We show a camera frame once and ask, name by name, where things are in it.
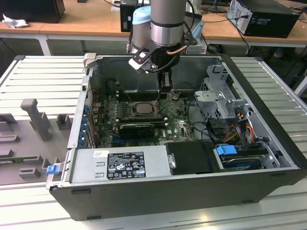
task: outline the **power supply label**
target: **power supply label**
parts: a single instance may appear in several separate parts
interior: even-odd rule
[[[109,180],[146,177],[144,152],[108,154],[106,177]]]

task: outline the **aluminum profile table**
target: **aluminum profile table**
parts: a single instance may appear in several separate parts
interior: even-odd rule
[[[304,128],[307,125],[305,104],[264,62],[256,61],[253,58],[234,58],[234,61],[307,156],[307,129]],[[0,187],[0,197],[0,227],[6,230],[21,228],[24,230],[54,228],[78,230],[170,230],[174,228],[179,230],[302,230],[307,226],[306,179],[293,186],[277,189],[257,204],[85,222],[72,220],[49,194],[45,183],[2,186]],[[140,205],[142,205],[141,202],[135,204],[133,208],[138,208]]]
[[[85,75],[83,56],[17,56],[0,78],[0,114],[27,120],[21,102],[36,98],[38,111],[49,119],[58,114],[73,118]]]

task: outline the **wooden desk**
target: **wooden desk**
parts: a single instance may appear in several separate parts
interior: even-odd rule
[[[297,6],[286,0],[286,6]],[[40,42],[44,55],[51,55],[48,39],[94,40],[94,41],[127,41],[129,33],[120,31],[120,13],[111,11],[111,5],[102,0],[88,0],[78,3],[77,0],[64,0],[65,14],[60,23],[31,23],[29,27],[11,29],[0,23],[0,37],[32,38]],[[225,19],[214,13],[203,16],[204,21]],[[228,21],[205,23],[203,34],[208,44],[243,45],[236,28]],[[289,37],[266,38],[245,37],[250,46],[287,46],[305,47],[307,44],[307,24],[297,22]]]
[[[46,23],[41,34],[129,36],[120,31],[120,13],[102,0],[65,0],[65,14],[57,24]]]
[[[301,4],[280,0],[280,3],[287,7],[294,7]],[[205,14],[202,19],[205,22],[222,21],[226,18],[226,14]],[[205,23],[202,34],[205,36],[208,44],[222,45],[246,45],[240,37],[237,29],[230,21],[220,23]],[[272,37],[252,37],[244,36],[244,39],[251,46],[288,46],[288,47],[305,47],[307,44],[307,24],[297,21],[291,33],[287,38],[272,38]]]
[[[28,23],[29,26],[12,29],[4,23],[0,23],[0,33],[16,33],[16,34],[39,34],[40,28],[44,23]]]

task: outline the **copper pipe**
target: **copper pipe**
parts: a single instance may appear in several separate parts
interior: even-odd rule
[[[187,48],[188,48],[188,46],[185,45],[185,46],[179,48],[178,50],[175,50],[175,51],[167,51],[166,53],[167,53],[168,55],[170,55],[170,56],[173,56],[173,55],[176,55],[176,54],[179,54],[179,53],[185,51]]]

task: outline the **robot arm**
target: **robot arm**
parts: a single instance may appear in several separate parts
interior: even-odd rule
[[[200,6],[201,0],[193,3]],[[137,71],[157,73],[161,92],[172,89],[171,68],[178,64],[180,53],[192,42],[190,28],[195,14],[189,12],[191,6],[187,0],[151,0],[151,7],[139,8],[134,13],[134,17],[150,14],[150,20],[133,26],[134,56],[129,63]],[[193,18],[190,25],[185,22],[186,9]]]

